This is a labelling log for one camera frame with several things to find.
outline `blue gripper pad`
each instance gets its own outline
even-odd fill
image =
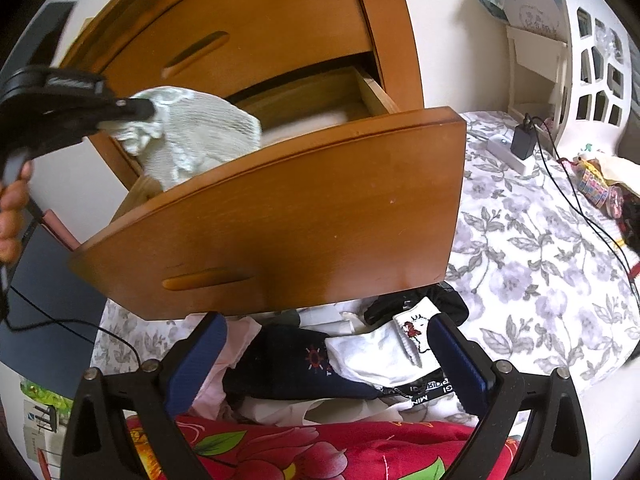
[[[191,407],[225,343],[225,317],[209,312],[187,339],[169,350],[162,360],[161,383],[164,408],[171,418]]]
[[[475,348],[446,314],[431,317],[427,341],[462,407],[467,413],[483,418],[495,384],[489,357],[482,349]]]

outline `drawer front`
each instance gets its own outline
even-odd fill
[[[282,310],[439,282],[465,136],[462,118],[433,108],[286,140],[130,211],[70,264],[145,319]]]
[[[227,97],[297,68],[369,50],[358,0],[183,0],[104,73],[119,95],[171,85]]]

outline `white sock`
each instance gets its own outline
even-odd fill
[[[426,345],[427,322],[439,311],[428,298],[368,334],[325,340],[334,371],[351,381],[392,388],[438,368]]]

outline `white power strip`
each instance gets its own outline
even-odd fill
[[[511,141],[504,135],[495,134],[489,137],[486,142],[489,152],[493,153],[498,159],[507,164],[510,168],[516,170],[522,176],[530,175],[536,165],[533,155],[528,156],[525,160],[519,159],[511,153]]]

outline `pink cloth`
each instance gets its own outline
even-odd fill
[[[261,325],[251,317],[226,320],[226,343],[209,375],[202,383],[189,413],[209,420],[216,420],[225,401],[222,389],[222,377],[227,368],[235,368],[254,337],[260,332]]]

